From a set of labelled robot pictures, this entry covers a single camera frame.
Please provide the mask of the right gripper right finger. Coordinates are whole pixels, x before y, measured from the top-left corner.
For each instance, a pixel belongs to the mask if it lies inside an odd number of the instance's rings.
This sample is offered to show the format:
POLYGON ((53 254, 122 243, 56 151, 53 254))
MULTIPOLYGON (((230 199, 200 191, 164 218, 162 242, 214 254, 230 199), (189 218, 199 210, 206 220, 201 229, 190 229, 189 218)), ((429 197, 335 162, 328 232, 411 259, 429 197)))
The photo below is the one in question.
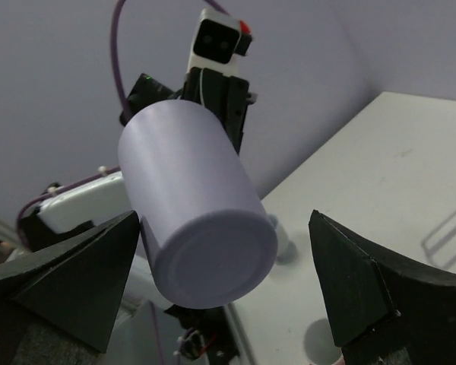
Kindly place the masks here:
POLYGON ((312 258, 347 364, 456 364, 456 274, 374 243, 319 211, 312 258))

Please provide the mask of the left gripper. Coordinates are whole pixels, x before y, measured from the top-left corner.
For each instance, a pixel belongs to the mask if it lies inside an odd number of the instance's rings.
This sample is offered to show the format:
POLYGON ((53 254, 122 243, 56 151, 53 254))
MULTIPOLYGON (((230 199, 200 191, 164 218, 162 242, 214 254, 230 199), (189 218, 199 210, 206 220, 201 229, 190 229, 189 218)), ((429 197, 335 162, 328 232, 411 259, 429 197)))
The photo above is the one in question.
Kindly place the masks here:
POLYGON ((249 90, 247 80, 194 67, 186 75, 182 99, 210 110, 219 119, 235 151, 240 152, 247 110, 257 101, 257 94, 249 90))

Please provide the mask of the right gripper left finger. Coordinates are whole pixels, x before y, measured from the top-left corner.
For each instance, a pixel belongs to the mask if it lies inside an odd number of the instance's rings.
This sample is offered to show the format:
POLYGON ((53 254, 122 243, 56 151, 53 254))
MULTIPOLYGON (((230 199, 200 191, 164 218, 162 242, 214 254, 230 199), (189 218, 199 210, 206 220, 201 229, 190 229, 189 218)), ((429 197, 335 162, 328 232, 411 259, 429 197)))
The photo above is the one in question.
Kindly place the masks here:
POLYGON ((0 364, 95 364, 139 237, 134 211, 0 264, 0 364))

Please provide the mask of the purple tumbler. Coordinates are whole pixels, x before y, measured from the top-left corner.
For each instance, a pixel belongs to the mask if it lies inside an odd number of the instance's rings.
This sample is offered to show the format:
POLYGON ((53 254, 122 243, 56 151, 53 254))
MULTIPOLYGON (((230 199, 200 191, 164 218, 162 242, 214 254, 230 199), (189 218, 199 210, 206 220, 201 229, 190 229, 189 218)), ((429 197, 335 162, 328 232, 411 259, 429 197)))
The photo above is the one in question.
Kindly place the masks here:
POLYGON ((168 301, 223 306, 264 280, 277 234, 212 112, 187 100, 154 103, 128 122, 118 156, 154 283, 168 301))

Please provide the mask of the orange espresso cup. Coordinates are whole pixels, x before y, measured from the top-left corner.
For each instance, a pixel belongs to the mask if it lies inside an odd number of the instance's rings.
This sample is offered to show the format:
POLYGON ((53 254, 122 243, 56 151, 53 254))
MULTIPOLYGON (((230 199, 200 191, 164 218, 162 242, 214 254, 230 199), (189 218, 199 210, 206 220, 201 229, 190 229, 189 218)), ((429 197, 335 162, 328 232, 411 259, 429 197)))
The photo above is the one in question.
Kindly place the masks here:
POLYGON ((310 364, 331 365, 343 360, 340 348, 334 344, 327 318, 317 319, 309 325, 303 345, 310 364))

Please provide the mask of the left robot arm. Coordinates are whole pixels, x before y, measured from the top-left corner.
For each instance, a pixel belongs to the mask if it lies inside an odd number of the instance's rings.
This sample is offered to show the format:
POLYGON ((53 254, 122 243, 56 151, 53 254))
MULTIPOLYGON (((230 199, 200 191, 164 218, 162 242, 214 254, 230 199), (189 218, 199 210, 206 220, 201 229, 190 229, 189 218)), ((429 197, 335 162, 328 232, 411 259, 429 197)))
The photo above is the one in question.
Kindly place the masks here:
MULTIPOLYGON (((246 112, 256 98, 247 80, 193 68, 177 91, 141 74, 127 101, 133 113, 163 100, 200 103, 217 116, 235 151, 239 151, 246 112)), ((20 210, 15 226, 20 242, 35 252, 83 233, 128 209, 120 169, 101 167, 98 174, 69 186, 50 185, 20 210)))

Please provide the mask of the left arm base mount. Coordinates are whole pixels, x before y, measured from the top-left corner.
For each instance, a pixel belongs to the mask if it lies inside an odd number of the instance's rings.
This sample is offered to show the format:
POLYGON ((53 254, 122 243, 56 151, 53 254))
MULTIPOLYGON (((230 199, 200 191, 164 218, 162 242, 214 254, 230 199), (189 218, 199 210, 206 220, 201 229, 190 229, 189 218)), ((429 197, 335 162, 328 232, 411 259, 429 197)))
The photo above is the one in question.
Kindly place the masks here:
POLYGON ((185 330, 178 338, 175 364, 234 364, 240 351, 222 307, 189 309, 172 305, 163 311, 185 330))

